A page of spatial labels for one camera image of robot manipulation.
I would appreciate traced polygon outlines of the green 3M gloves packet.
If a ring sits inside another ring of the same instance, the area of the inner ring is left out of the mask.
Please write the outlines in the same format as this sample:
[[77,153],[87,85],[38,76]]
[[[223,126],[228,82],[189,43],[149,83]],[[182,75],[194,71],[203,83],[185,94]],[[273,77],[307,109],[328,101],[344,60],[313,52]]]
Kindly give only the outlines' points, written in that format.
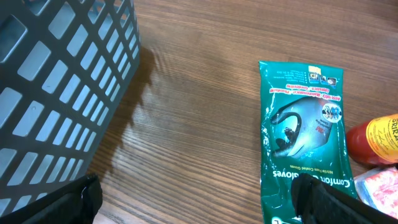
[[308,173],[358,198],[346,148],[343,69],[260,61],[264,223],[300,223],[292,181]]

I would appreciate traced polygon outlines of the grey plastic mesh basket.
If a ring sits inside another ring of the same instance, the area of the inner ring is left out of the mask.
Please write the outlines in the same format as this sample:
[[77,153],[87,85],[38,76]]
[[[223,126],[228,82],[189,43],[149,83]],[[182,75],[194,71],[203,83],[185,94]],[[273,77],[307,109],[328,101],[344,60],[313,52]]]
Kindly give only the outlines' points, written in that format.
[[1,215],[83,176],[140,61],[132,0],[1,0]]

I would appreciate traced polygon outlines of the yellow red sauce bottle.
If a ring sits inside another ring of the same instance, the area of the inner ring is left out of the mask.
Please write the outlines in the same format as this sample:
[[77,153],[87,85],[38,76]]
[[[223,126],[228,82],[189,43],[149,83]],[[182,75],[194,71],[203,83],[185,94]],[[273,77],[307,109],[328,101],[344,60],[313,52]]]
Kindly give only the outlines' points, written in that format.
[[349,156],[358,163],[397,163],[397,114],[372,119],[346,133]]

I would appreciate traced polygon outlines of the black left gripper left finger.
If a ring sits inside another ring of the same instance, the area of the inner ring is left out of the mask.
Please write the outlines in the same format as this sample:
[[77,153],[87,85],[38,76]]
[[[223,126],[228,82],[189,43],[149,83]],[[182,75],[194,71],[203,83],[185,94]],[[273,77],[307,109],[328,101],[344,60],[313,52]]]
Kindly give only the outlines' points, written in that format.
[[88,174],[9,213],[1,223],[93,223],[103,204],[103,190],[96,174]]

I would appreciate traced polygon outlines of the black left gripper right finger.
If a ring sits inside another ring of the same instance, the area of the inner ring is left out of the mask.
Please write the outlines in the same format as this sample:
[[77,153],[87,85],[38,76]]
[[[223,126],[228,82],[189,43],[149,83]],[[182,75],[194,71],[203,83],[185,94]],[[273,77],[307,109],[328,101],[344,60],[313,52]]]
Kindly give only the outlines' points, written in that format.
[[396,218],[306,173],[292,181],[291,195],[295,214],[305,224],[397,224]]

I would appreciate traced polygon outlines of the small red tissue box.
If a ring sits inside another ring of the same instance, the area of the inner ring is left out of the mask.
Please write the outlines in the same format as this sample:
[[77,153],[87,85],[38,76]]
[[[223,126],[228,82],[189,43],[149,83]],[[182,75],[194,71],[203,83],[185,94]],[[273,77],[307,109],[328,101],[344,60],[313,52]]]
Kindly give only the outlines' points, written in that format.
[[359,198],[382,213],[397,218],[397,167],[378,167],[354,178]]

